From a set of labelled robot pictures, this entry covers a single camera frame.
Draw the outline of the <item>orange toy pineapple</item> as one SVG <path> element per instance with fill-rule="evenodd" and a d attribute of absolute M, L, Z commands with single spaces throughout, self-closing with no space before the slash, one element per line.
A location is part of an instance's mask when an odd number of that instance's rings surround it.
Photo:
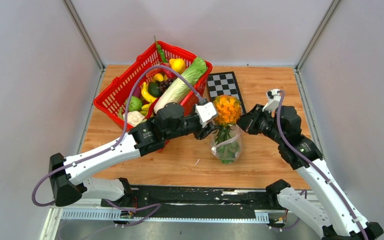
<path fill-rule="evenodd" d="M 235 126 L 243 111 L 240 100 L 235 96 L 220 95 L 212 103 L 218 113 L 214 120 L 216 125 L 214 143 L 219 145 L 237 135 Z"/>

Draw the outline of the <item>clear zip top bag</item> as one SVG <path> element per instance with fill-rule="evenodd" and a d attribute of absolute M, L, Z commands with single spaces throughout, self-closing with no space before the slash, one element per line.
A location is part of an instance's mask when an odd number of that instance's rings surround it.
<path fill-rule="evenodd" d="M 211 136 L 211 153 L 222 164 L 232 164 L 239 159 L 242 138 L 241 129 L 237 125 L 218 126 Z"/>

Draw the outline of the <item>green lettuce head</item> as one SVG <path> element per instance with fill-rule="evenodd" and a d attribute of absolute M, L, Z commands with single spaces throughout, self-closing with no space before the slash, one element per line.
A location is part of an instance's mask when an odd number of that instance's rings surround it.
<path fill-rule="evenodd" d="M 216 157 L 222 164 L 234 163 L 241 154 L 241 146 L 239 143 L 231 142 L 216 148 Z"/>

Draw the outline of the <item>green chili pepper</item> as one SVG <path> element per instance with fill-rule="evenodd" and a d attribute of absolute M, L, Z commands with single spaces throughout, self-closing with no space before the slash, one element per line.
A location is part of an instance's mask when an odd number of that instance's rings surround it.
<path fill-rule="evenodd" d="M 163 63 L 168 63 L 169 61 L 167 60 L 166 55 L 165 55 L 165 52 L 164 52 L 164 50 L 162 49 L 161 45 L 159 44 L 159 42 L 158 42 L 156 36 L 154 35 L 153 38 L 154 38 L 154 43 L 155 43 L 156 50 L 157 50 L 157 52 L 158 52 L 158 54 L 159 54 L 159 56 L 160 56 L 160 58 L 161 58 L 161 61 L 162 61 Z"/>

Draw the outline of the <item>red plastic basket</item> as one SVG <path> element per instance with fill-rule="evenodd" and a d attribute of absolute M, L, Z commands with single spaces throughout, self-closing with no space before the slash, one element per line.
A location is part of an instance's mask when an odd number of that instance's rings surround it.
<path fill-rule="evenodd" d="M 169 58 L 181 58 L 189 67 L 197 57 L 181 47 L 170 45 L 163 41 L 157 41 L 164 51 L 165 56 Z M 124 120 L 118 117 L 119 110 L 125 110 L 125 102 L 131 93 L 131 90 L 139 77 L 151 66 L 161 62 L 161 56 L 157 51 L 156 44 L 153 43 L 142 54 L 138 55 L 136 61 L 120 76 L 115 77 L 113 81 L 94 99 L 94 106 L 105 113 L 121 130 L 124 127 Z M 194 85 L 195 90 L 204 96 L 204 90 L 207 86 L 207 78 L 213 70 L 213 65 L 204 60 L 207 70 Z M 199 102 L 199 99 L 190 90 L 188 95 L 180 102 L 184 108 L 184 114 L 189 115 L 193 106 Z"/>

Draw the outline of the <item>yellow banana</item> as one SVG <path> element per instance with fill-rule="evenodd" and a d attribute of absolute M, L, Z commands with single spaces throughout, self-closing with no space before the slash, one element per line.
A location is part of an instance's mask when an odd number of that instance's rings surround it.
<path fill-rule="evenodd" d="M 152 96 L 148 91 L 148 84 L 146 82 L 143 82 L 141 85 L 141 96 L 148 102 L 153 103 L 157 100 L 156 97 Z"/>

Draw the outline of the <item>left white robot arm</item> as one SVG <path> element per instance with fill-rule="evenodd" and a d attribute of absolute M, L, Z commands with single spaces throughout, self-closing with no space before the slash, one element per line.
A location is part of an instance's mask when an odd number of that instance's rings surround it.
<path fill-rule="evenodd" d="M 54 205 L 65 207 L 80 199 L 106 199 L 122 207 L 129 206 L 133 193 L 125 180 L 92 176 L 118 163 L 161 150 L 167 141 L 175 138 L 193 134 L 197 140 L 202 140 L 214 131 L 212 121 L 217 115 L 212 102 L 195 105 L 187 116 L 183 106 L 171 102 L 121 138 L 77 155 L 53 154 L 49 159 L 49 180 Z"/>

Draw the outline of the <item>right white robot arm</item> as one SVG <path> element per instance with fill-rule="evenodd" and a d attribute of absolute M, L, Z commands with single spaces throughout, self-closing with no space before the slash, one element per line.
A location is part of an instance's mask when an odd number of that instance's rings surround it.
<path fill-rule="evenodd" d="M 383 228 L 367 220 L 347 198 L 316 144 L 302 134 L 301 124 L 293 106 L 282 106 L 280 114 L 271 114 L 260 104 L 237 122 L 246 133 L 262 134 L 277 143 L 282 159 L 307 182 L 322 207 L 299 196 L 283 179 L 266 187 L 266 204 L 293 211 L 322 240 L 378 239 L 384 234 Z"/>

